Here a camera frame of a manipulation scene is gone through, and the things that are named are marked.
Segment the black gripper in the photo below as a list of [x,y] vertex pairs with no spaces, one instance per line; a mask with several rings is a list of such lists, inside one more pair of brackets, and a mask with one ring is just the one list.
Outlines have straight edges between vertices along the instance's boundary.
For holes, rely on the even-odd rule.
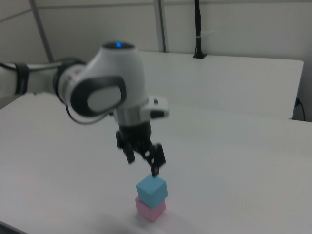
[[117,147],[126,155],[128,164],[135,161],[134,151],[145,153],[151,167],[152,176],[159,175],[159,169],[166,163],[161,144],[152,145],[150,141],[151,124],[144,122],[135,126],[119,126],[116,132]]

